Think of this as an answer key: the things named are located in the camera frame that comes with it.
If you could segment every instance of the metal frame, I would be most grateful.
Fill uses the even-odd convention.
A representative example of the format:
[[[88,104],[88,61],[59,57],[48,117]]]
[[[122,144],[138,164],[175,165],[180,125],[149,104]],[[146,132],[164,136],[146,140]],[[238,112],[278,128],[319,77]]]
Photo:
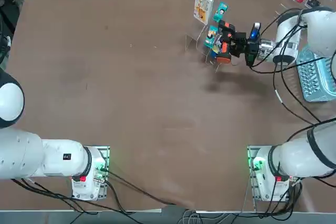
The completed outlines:
[[[99,150],[102,157],[106,161],[105,169],[108,170],[109,169],[109,164],[110,164],[110,147],[106,146],[106,145],[103,145],[103,146],[102,145],[92,145],[92,146],[88,146],[88,147],[95,147]],[[104,183],[104,184],[100,185],[98,200],[106,199],[106,198],[107,198],[107,184]]]
[[[258,187],[258,182],[257,182],[256,176],[253,172],[253,167],[251,166],[251,164],[252,164],[254,158],[257,156],[258,151],[263,146],[268,146],[268,145],[248,145],[247,146],[248,167],[249,167],[249,171],[250,171],[250,174],[251,174],[250,185],[251,185],[251,189],[252,189],[253,207],[254,207],[255,212],[258,212],[257,202],[258,201],[263,201],[263,200],[261,199],[260,192],[259,192],[259,187]],[[287,193],[287,195],[282,199],[282,202],[286,202],[288,200],[289,200],[289,195]]]

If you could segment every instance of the black cable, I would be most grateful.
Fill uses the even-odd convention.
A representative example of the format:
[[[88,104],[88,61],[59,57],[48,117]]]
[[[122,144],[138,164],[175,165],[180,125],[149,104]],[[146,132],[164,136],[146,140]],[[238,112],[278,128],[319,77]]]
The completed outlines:
[[[275,210],[278,208],[278,205],[280,204],[280,202],[282,201],[282,199],[288,194],[288,200],[286,202],[286,204],[284,205],[283,208],[281,208],[279,211],[277,212],[285,212],[286,209],[288,209],[289,206],[289,202],[290,202],[290,196],[291,196],[291,190],[292,187],[288,187],[288,189],[284,192],[284,194],[280,197],[279,201],[277,202],[277,204],[275,205],[275,207],[273,208],[271,214],[273,214],[275,212]]]
[[[275,23],[283,14],[285,14],[285,13],[287,13],[287,12],[290,12],[290,11],[292,11],[292,10],[301,10],[301,9],[299,9],[299,8],[290,8],[290,9],[287,9],[287,10],[285,10],[284,12],[282,12],[282,13],[280,13],[279,14],[279,16],[278,17],[276,17],[270,24],[268,24],[267,26],[266,26],[266,28],[261,32],[261,34],[259,35],[259,37],[258,37],[258,39],[257,39],[257,41],[260,41],[261,40],[261,37],[262,37],[262,35],[264,34],[264,32],[268,29],[268,28],[270,28],[270,26],[273,24],[273,23]],[[272,51],[268,54],[268,55],[266,55],[266,57],[264,58],[264,59],[262,59],[260,62],[258,62],[257,64],[255,64],[255,65],[253,65],[252,67],[254,68],[254,67],[256,67],[256,66],[258,66],[258,65],[260,65],[261,63],[263,63],[273,52],[274,52],[274,50],[286,39],[286,37],[290,34],[292,32],[292,29],[291,29],[291,31],[289,31],[283,38],[282,38],[282,40],[280,41],[280,42],[278,42],[277,44],[276,44],[276,46],[275,46],[275,48],[273,48],[272,49]]]
[[[294,193],[293,193],[294,194],[294,199],[293,199],[292,205],[290,207],[290,214],[289,214],[289,216],[287,218],[285,218],[285,219],[277,219],[277,218],[273,217],[274,219],[279,220],[279,221],[286,221],[286,220],[288,220],[292,216],[295,204],[297,203],[299,197],[301,196],[302,188],[303,188],[303,185],[302,185],[302,183],[300,183],[300,188],[299,188],[299,192],[298,192],[297,196],[295,196],[295,192],[296,192],[295,187],[293,189],[294,190]]]
[[[269,23],[269,24],[265,27],[265,29],[261,32],[261,34],[260,34],[259,37],[258,37],[258,41],[261,40],[261,37],[262,37],[262,35],[264,34],[264,32],[266,32],[266,30],[267,30],[271,25],[273,25],[274,22],[278,21],[278,19],[279,19],[283,14],[286,14],[286,13],[290,12],[291,10],[301,10],[301,9],[300,9],[300,8],[289,8],[289,9],[285,10],[284,12],[280,13],[280,14],[278,15],[278,17],[276,17],[271,23]]]
[[[53,193],[52,191],[48,190],[47,188],[43,187],[42,185],[40,185],[39,183],[37,182],[34,182],[35,185],[37,185],[38,187],[42,188],[43,190],[40,190],[38,188],[35,188],[33,186],[31,186],[27,181],[25,181],[24,179],[21,179],[22,182],[27,186],[29,187],[30,189],[32,190],[36,190],[36,191],[39,191],[39,192],[46,192],[46,193],[49,193],[49,194],[52,194],[54,195],[56,198],[60,199],[61,201],[63,201],[64,203],[66,203],[68,206],[70,206],[70,208],[74,209],[74,211],[76,212],[84,212],[88,215],[96,215],[98,214],[98,212],[87,212],[85,211],[77,202],[75,202],[74,199],[72,198],[69,198],[68,200],[71,201],[72,203],[74,203],[81,211],[79,211],[77,208],[75,208],[73,205],[71,205],[70,203],[66,202],[65,199],[62,199],[62,197],[66,197],[62,194],[57,194],[57,193]]]
[[[301,133],[302,131],[309,130],[309,129],[314,128],[314,127],[316,127],[316,126],[320,126],[320,125],[323,125],[323,124],[326,124],[326,123],[331,123],[331,122],[334,122],[334,121],[336,121],[336,118],[331,118],[331,119],[328,119],[328,120],[324,120],[324,121],[322,121],[322,122],[320,122],[320,123],[316,123],[316,124],[313,124],[313,125],[309,125],[309,126],[307,126],[307,127],[305,127],[305,128],[302,128],[302,129],[300,129],[300,130],[294,132],[294,133],[293,133],[293,134],[286,140],[286,142],[291,141],[291,139],[292,139],[293,137],[295,137],[297,134]]]
[[[290,37],[292,37],[295,33],[297,33],[298,31],[300,31],[302,28],[300,28],[300,29],[298,29],[298,30],[296,30],[296,31],[294,31],[294,32],[292,32],[292,35],[290,36]],[[288,40],[286,41],[286,43],[284,44],[284,48],[286,48],[287,47],[287,44],[288,44],[288,42],[289,42],[289,39],[290,39],[290,37],[288,38]],[[287,85],[287,83],[286,83],[286,81],[285,81],[285,78],[284,78],[284,71],[283,71],[283,69],[282,69],[282,66],[283,66],[283,56],[284,56],[284,53],[285,53],[285,49],[284,49],[284,51],[282,52],[282,57],[281,57],[281,65],[280,65],[280,70],[281,70],[281,78],[282,78],[282,82],[284,83],[284,85],[285,85],[285,87],[286,87],[286,89],[287,89],[287,91],[291,94],[291,96],[313,117],[313,118],[315,118],[319,123],[321,122],[321,120],[320,119],[318,119],[318,117],[317,116],[315,116],[314,115],[314,113],[312,113],[294,94],[293,94],[293,92],[289,89],[289,87],[288,87],[288,85]]]
[[[73,224],[82,214],[84,214],[84,212],[81,212],[72,222],[70,222],[70,224]]]
[[[280,170],[280,162],[279,162],[279,164],[278,164],[277,173],[279,173],[279,170]],[[274,192],[275,192],[275,187],[276,187],[276,185],[277,185],[277,180],[276,180],[276,177],[275,177],[275,180],[274,180],[274,186],[273,186],[273,191],[272,191],[272,195],[271,195],[271,200],[269,201],[269,204],[268,204],[268,207],[267,207],[267,209],[266,209],[266,211],[265,211],[265,214],[268,213],[268,211],[269,211],[269,209],[270,209],[270,207],[271,207],[271,205],[272,205],[272,201],[273,201],[273,197],[274,197]]]
[[[306,61],[306,62],[302,62],[300,64],[296,64],[296,65],[290,66],[288,68],[285,68],[282,71],[287,71],[287,70],[292,69],[292,68],[297,68],[299,66],[306,65],[306,64],[309,64],[309,63],[312,63],[312,62],[315,62],[315,61],[318,61],[318,60],[321,60],[321,59],[324,59],[324,58],[320,57],[320,58],[317,58],[317,59],[312,59],[312,60],[309,60],[309,61]],[[258,70],[252,69],[252,68],[250,68],[250,69],[255,73],[261,73],[261,74],[266,74],[266,73],[267,74],[273,74],[274,73],[274,71],[272,71],[272,72],[261,72],[261,71],[258,71]]]
[[[332,79],[336,82],[336,77],[334,76],[334,73],[332,72],[332,63],[334,61],[334,58],[336,56],[336,50],[334,52],[334,54],[332,55],[331,57],[331,62],[330,62],[330,72],[331,72],[331,76],[332,76]]]
[[[320,179],[320,178],[318,178],[318,177],[313,177],[313,178],[314,178],[314,179],[317,179],[318,181],[324,183],[324,184],[327,185],[327,186],[330,186],[330,187],[332,187],[332,188],[336,188],[336,185],[331,185],[331,184],[329,184],[328,182],[325,182],[324,180],[322,180],[322,179]]]
[[[143,193],[144,195],[150,197],[151,199],[154,199],[154,200],[156,200],[156,201],[158,201],[158,202],[160,202],[160,203],[166,204],[166,205],[172,205],[172,206],[175,206],[174,203],[171,203],[171,202],[168,202],[168,201],[165,201],[165,200],[156,198],[155,196],[153,196],[153,195],[147,193],[147,192],[144,191],[143,189],[141,189],[141,188],[135,186],[134,184],[128,182],[128,181],[125,180],[124,178],[120,177],[119,175],[117,175],[117,174],[115,174],[115,173],[113,173],[113,172],[111,172],[111,171],[109,171],[109,170],[101,169],[101,171],[103,171],[103,172],[107,172],[107,173],[113,175],[114,177],[116,177],[116,178],[120,179],[121,181],[125,182],[126,184],[130,185],[131,187],[133,187],[133,188],[136,189],[137,191],[139,191],[139,192]]]
[[[127,212],[122,206],[121,206],[121,203],[120,203],[120,200],[118,198],[118,195],[117,195],[117,191],[115,190],[115,188],[112,186],[112,184],[110,182],[108,182],[107,180],[105,181],[105,183],[111,188],[113,194],[114,194],[114,198],[115,198],[115,201],[119,207],[119,209],[124,213],[124,214],[127,214],[127,215],[131,215],[131,214],[134,214],[135,212]]]
[[[334,176],[336,173],[336,170],[333,170],[331,173],[324,175],[324,176],[316,176],[315,178],[330,178],[332,176]]]
[[[294,30],[292,31],[291,35],[288,37],[288,39],[286,40],[286,42],[284,43],[284,46],[282,47],[282,49],[281,49],[281,51],[280,51],[280,54],[279,54],[279,55],[282,55],[282,57],[281,57],[281,65],[280,65],[280,69],[282,69],[282,65],[283,65],[283,62],[284,62],[284,61],[283,61],[283,60],[284,60],[284,59],[283,59],[283,58],[284,58],[283,55],[284,55],[284,53],[285,53],[285,50],[286,50],[286,48],[287,48],[287,45],[288,45],[288,42],[289,42],[290,38],[291,38],[292,36],[294,36],[294,34],[298,33],[300,30],[302,30],[302,28],[299,28],[299,29],[295,30],[297,27],[298,27],[297,25],[294,27]],[[281,102],[282,106],[283,106],[288,112],[290,112],[292,115],[294,115],[294,116],[296,116],[297,118],[303,120],[304,122],[306,122],[306,123],[312,125],[311,122],[309,122],[308,120],[304,119],[303,117],[301,117],[301,116],[299,116],[298,114],[296,114],[296,113],[294,113],[293,111],[291,111],[291,110],[290,110],[290,109],[283,103],[283,101],[282,101],[282,99],[280,98],[280,95],[279,95],[279,93],[278,93],[278,91],[277,91],[277,89],[276,89],[276,86],[275,86],[275,74],[276,74],[276,68],[277,68],[277,65],[275,65],[274,72],[273,72],[273,88],[274,88],[274,91],[275,91],[275,93],[277,94],[277,96],[278,96],[278,98],[279,98],[279,101]],[[282,77],[282,81],[284,82],[285,87],[286,87],[287,90],[288,90],[289,88],[288,88],[288,86],[287,86],[287,84],[286,84],[286,82],[285,82],[285,80],[284,80],[284,78],[283,78],[283,71],[281,71],[281,77]]]
[[[202,219],[201,215],[200,215],[200,214],[197,214],[197,215],[198,215],[199,219],[201,220],[201,223],[202,223],[202,224],[204,224],[204,222],[203,222],[203,219]]]
[[[239,217],[239,215],[235,215],[235,217],[232,219],[231,224],[233,224],[233,222],[235,222],[235,220]]]
[[[85,202],[87,204],[90,204],[92,206],[96,206],[96,207],[101,207],[101,208],[105,208],[105,209],[108,209],[108,210],[112,210],[112,211],[116,211],[116,212],[119,212],[121,213],[122,215],[126,216],[127,218],[133,220],[134,222],[138,223],[138,224],[143,224],[137,220],[135,220],[134,218],[132,218],[131,216],[129,215],[126,215],[124,214],[122,211],[119,211],[117,209],[114,209],[114,208],[111,208],[111,207],[107,207],[107,206],[103,206],[103,205],[100,205],[100,204],[96,204],[96,203],[93,203],[93,202],[90,202],[90,201],[86,201],[86,200],[82,200],[82,199],[77,199],[77,198],[69,198],[69,197],[66,197],[66,196],[63,196],[63,197],[60,197],[60,196],[54,196],[53,194],[50,194],[50,193],[47,193],[47,192],[42,192],[42,191],[38,191],[36,190],[37,188],[30,188],[30,187],[27,187],[25,186],[24,184],[20,183],[19,181],[17,181],[16,179],[11,179],[14,183],[16,183],[17,185],[19,185],[20,187],[28,190],[28,191],[31,191],[33,193],[37,193],[37,194],[40,194],[40,195],[44,195],[44,196],[47,196],[47,197],[50,197],[50,198],[55,198],[55,199],[59,199],[59,198],[62,198],[62,199],[68,199],[68,200],[74,200],[74,201],[79,201],[79,202]]]
[[[274,88],[274,91],[275,93],[277,94],[278,98],[280,97],[280,95],[278,94],[278,90],[275,86],[275,74],[276,74],[276,69],[277,69],[277,65],[275,65],[275,68],[274,68],[274,72],[273,72],[273,88]],[[308,124],[312,124],[311,122],[307,121],[306,119],[304,119],[303,117],[299,116],[298,114],[294,113],[293,111],[291,111],[282,101],[282,99],[279,99],[280,100],[280,103],[281,105],[289,112],[291,113],[292,115],[296,116],[297,118],[303,120],[304,122],[308,123]]]
[[[289,32],[288,33],[286,33],[286,35],[275,45],[275,47],[260,61],[260,62],[258,62],[257,64],[255,64],[255,65],[253,65],[252,67],[250,67],[250,68],[254,68],[254,67],[256,67],[256,66],[258,66],[258,65],[260,65],[261,63],[263,63],[274,51],[275,51],[275,49],[277,49],[278,47],[279,47],[279,45],[285,40],[285,39],[287,39],[287,36],[291,33],[291,32],[293,32],[294,30],[296,29],[296,27],[293,27],[292,29],[290,29],[289,30]]]

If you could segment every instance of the metal stand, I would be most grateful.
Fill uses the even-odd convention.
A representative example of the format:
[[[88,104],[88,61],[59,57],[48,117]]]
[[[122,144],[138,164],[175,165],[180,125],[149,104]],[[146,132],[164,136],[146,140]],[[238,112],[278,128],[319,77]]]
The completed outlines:
[[[213,23],[214,26],[217,26],[217,23],[214,21],[209,21],[209,23]],[[209,57],[211,49],[204,45],[205,38],[207,36],[209,30],[209,25],[204,25],[202,22],[197,19],[193,19],[192,25],[187,29],[185,33],[185,51],[188,50],[191,42],[196,41],[196,50],[205,56],[205,63],[209,63],[215,69],[215,72],[220,67],[220,63],[213,62]],[[219,39],[219,35],[216,35],[215,43]]]
[[[247,157],[248,157],[248,166],[249,166],[249,171],[250,171],[250,184],[251,184],[251,189],[252,189],[252,197],[253,197],[253,207],[254,211],[258,212],[257,209],[257,202],[263,201],[260,196],[260,191],[259,191],[259,185],[257,181],[256,174],[253,170],[252,163],[255,157],[258,154],[258,151],[260,150],[261,147],[265,147],[265,145],[248,145],[247,146]],[[283,202],[286,202],[289,200],[288,193],[286,197],[282,199]]]
[[[106,161],[106,170],[109,170],[109,164],[110,164],[110,147],[109,146],[88,146],[88,147],[94,147],[97,148],[99,150],[99,152],[101,153],[101,156],[105,159]],[[106,183],[101,183],[100,188],[99,188],[99,193],[98,193],[98,199],[97,200],[101,200],[101,199],[106,199],[107,198],[107,184]]]

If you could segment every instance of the blue object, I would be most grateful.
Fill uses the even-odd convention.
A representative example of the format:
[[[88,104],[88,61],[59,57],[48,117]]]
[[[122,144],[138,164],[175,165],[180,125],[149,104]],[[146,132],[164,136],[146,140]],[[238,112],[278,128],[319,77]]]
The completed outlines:
[[[227,9],[229,8],[229,6],[227,4],[225,4],[224,2],[221,2],[219,4],[219,7],[217,9],[217,11],[215,12],[214,15],[214,21],[216,21],[217,23],[222,19],[224,13],[227,11]]]
[[[305,46],[298,55],[297,64],[320,58]],[[298,66],[303,97],[308,102],[323,102],[336,99],[336,83],[331,75],[331,58],[324,58]]]
[[[254,30],[251,35],[250,35],[250,39],[254,39],[257,35],[258,31]]]
[[[216,54],[216,52],[214,52],[214,51],[211,50],[211,52],[210,52],[210,56],[211,56],[212,59],[215,60],[215,59],[217,58],[217,55],[218,55],[218,54]]]

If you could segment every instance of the orange object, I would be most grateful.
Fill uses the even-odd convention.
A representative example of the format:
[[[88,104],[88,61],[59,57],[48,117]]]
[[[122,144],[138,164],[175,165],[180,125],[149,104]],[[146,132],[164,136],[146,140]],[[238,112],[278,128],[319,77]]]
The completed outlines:
[[[226,53],[226,51],[227,51],[227,43],[223,43],[222,44],[222,53]]]
[[[223,64],[229,64],[231,62],[231,59],[217,56],[217,62]]]

